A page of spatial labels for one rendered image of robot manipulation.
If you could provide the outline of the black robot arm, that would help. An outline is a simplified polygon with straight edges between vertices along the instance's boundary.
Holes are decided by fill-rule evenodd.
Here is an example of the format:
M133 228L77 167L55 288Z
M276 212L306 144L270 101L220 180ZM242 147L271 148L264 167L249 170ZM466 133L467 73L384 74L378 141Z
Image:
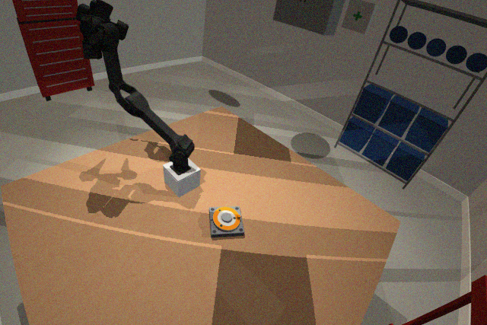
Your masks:
M170 168L176 174L181 175L191 170L188 158L195 149L193 140L186 134L177 135L150 109L148 101L142 93L123 80L117 52L119 29L115 24L110 23L113 6L102 0L92 0L90 6L94 12L92 15L102 18L106 24L101 24L98 19L92 18L91 15L81 14L79 26L81 33L84 35L82 40L83 57L85 59L101 59L103 53L103 60L105 61L109 79L108 86L115 95L116 102L132 116L142 118L148 126L169 144L172 151L169 160L173 162ZM124 90L130 95L124 98L120 90Z

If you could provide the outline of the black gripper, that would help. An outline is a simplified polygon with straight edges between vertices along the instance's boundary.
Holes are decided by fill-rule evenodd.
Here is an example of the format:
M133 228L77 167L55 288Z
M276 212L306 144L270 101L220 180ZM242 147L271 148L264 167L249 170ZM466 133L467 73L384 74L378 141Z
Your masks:
M91 6L89 7L86 4L80 4L77 10L77 16L76 16L77 21L81 21L81 14L87 14L87 15L91 15L92 18L98 19L101 24L106 24L104 23L105 20L103 20L102 18L92 15L94 13L92 9L93 8L91 8ZM126 38L127 30L129 28L128 24L125 24L124 22L119 20L117 21L117 23L113 23L112 21L110 23L115 24L115 26L117 26L117 28L119 29L119 39L124 40Z

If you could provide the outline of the orange round plate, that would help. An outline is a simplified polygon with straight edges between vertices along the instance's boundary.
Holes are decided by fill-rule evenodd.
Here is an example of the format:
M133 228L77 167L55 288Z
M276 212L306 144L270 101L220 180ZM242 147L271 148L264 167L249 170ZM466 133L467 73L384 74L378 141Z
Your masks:
M219 212L221 210L221 212ZM231 221L225 222L221 219L222 215L227 212L231 214ZM235 218L235 219L234 219ZM233 231L240 224L240 215L234 209L227 207L221 207L217 209L213 215L213 222L216 227L225 231ZM220 227L222 225L222 227Z

